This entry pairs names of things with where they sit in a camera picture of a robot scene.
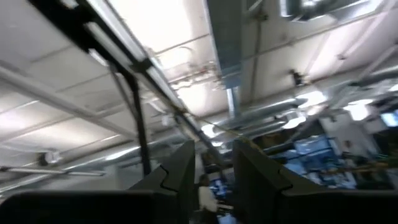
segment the ceiling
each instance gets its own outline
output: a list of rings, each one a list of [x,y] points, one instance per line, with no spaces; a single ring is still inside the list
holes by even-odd
[[[228,110],[226,90],[217,81],[218,59],[204,1],[110,2],[159,59],[192,113],[210,116]],[[369,64],[398,38],[395,1],[344,24],[329,16],[289,22],[279,16],[276,0],[265,1],[264,9],[269,18],[261,24],[256,57],[256,23],[242,27],[242,105],[292,89],[290,69],[313,81],[327,78]],[[135,122],[108,68],[72,44],[26,0],[0,2],[0,67],[1,74],[23,83],[0,86],[0,166],[36,166],[37,153],[48,150],[73,160],[135,140]],[[178,82],[181,78],[187,83]],[[204,82],[195,85],[199,80]],[[143,91],[149,133],[170,129],[162,123],[166,107]],[[17,177],[0,174],[0,182]]]

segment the person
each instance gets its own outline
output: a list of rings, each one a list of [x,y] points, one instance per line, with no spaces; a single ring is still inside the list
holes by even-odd
[[[219,224],[217,219],[218,201],[209,188],[210,180],[206,174],[201,175],[199,180],[200,186],[198,194],[201,222],[206,224]]]

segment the black metal frame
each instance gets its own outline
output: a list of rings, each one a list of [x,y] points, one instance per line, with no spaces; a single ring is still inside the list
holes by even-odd
[[[89,49],[95,49],[105,60],[114,66],[115,71],[119,72],[127,84],[134,98],[134,107],[132,110],[131,105],[129,108],[137,122],[137,131],[139,133],[139,142],[141,145],[141,158],[144,166],[144,174],[150,172],[149,163],[149,151],[147,148],[145,125],[142,117],[141,99],[139,97],[139,88],[137,84],[137,78],[144,82],[148,87],[162,100],[175,114],[177,121],[185,125],[199,140],[203,141],[209,151],[219,159],[220,165],[222,160],[218,151],[211,144],[208,137],[196,126],[183,112],[185,108],[181,108],[180,105],[183,103],[175,103],[160,85],[148,74],[148,69],[154,67],[154,64],[149,58],[145,58],[143,61],[138,61],[132,52],[122,43],[122,41],[113,33],[110,27],[105,21],[97,14],[92,8],[88,1],[79,1],[79,5],[70,9],[63,5],[60,0],[28,0],[32,3],[47,19],[53,23],[61,32],[63,32],[72,42],[74,42],[79,48],[88,52]],[[121,50],[126,57],[130,60],[131,66],[126,68],[121,62],[117,60],[111,53],[108,52],[105,46],[103,46],[91,33],[86,24],[89,22],[95,22],[106,35],[113,41],[114,44]]]

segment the white shirt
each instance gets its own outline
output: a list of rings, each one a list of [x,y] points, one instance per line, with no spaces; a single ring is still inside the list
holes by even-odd
[[[199,187],[199,206],[200,209],[217,212],[217,199],[209,187]]]

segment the black bar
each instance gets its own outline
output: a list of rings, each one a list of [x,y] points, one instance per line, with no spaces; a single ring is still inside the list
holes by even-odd
[[[134,107],[136,124],[137,124],[137,131],[138,131],[138,141],[141,145],[141,149],[139,151],[141,155],[141,162],[142,162],[142,170],[144,171],[144,176],[150,174],[152,169],[150,167],[150,155],[148,150],[147,138],[146,138],[146,131],[145,131],[145,123],[144,117],[142,116],[142,108],[141,108],[141,97],[139,95],[139,86],[136,78],[133,76],[129,76],[126,78],[127,84],[129,85],[132,91],[132,97],[134,99]]]

